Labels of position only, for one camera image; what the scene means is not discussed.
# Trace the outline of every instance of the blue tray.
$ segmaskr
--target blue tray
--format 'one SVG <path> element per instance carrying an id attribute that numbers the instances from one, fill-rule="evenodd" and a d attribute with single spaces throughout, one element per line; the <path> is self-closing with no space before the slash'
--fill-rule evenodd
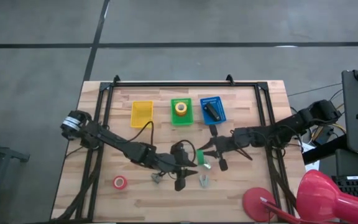
<path id="1" fill-rule="evenodd" d="M 221 120 L 220 120 L 220 121 L 214 121 L 214 120 L 208 115 L 208 113 L 203 109 L 204 106 L 205 106 L 207 103 L 211 103 L 212 106 L 215 108 L 215 110 L 218 112 L 218 114 L 219 114 L 220 117 L 221 117 Z M 200 104 L 201 104 L 201 111 L 203 112 L 204 123 L 205 123 L 206 125 L 210 125 L 210 124 L 220 124 L 220 123 L 226 121 L 226 115 L 224 114 L 222 101 L 221 101 L 221 98 L 220 98 L 219 96 L 200 99 Z"/>

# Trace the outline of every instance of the red lamp shade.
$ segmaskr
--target red lamp shade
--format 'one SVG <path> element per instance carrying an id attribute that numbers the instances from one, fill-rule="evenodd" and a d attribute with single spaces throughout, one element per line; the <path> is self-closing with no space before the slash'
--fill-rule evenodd
<path id="1" fill-rule="evenodd" d="M 317 170 L 307 172 L 296 197 L 299 216 L 308 221 L 339 218 L 358 224 L 358 197 L 342 193 L 337 185 Z"/>

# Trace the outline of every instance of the gray concrete floor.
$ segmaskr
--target gray concrete floor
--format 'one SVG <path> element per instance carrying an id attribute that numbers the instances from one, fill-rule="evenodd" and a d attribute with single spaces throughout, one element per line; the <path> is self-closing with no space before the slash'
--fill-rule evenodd
<path id="1" fill-rule="evenodd" d="M 103 0 L 0 0 L 0 44 L 92 43 Z M 358 42 L 353 0 L 112 0 L 101 42 Z M 90 49 L 0 49 L 0 145 L 31 154 L 10 166 L 0 223 L 49 219 Z M 292 94 L 358 69 L 358 47 L 99 49 L 91 80 L 284 80 Z M 290 97 L 296 109 L 341 86 Z M 342 98 L 334 102 L 339 105 Z M 332 172 L 331 161 L 322 164 Z"/>

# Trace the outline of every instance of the red lamp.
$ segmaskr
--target red lamp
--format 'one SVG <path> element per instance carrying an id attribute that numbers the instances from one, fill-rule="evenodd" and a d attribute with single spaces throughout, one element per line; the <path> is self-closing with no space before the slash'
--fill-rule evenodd
<path id="1" fill-rule="evenodd" d="M 296 210 L 301 218 L 287 214 L 275 206 L 273 195 L 265 189 L 249 189 L 243 197 L 243 207 L 248 216 L 266 222 L 275 213 L 289 223 L 324 223 L 340 218 L 358 224 L 358 197 L 342 193 L 326 175 L 311 170 L 299 185 Z"/>

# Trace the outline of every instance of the red lamp base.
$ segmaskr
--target red lamp base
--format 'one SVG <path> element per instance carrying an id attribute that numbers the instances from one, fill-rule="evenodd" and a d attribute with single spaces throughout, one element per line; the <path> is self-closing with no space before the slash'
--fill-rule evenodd
<path id="1" fill-rule="evenodd" d="M 257 222 L 266 222 L 273 218 L 274 213 L 270 212 L 269 214 L 269 211 L 261 203 L 261 197 L 275 204 L 272 193 L 261 187 L 254 187 L 245 192 L 242 197 L 242 207 L 251 219 Z"/>

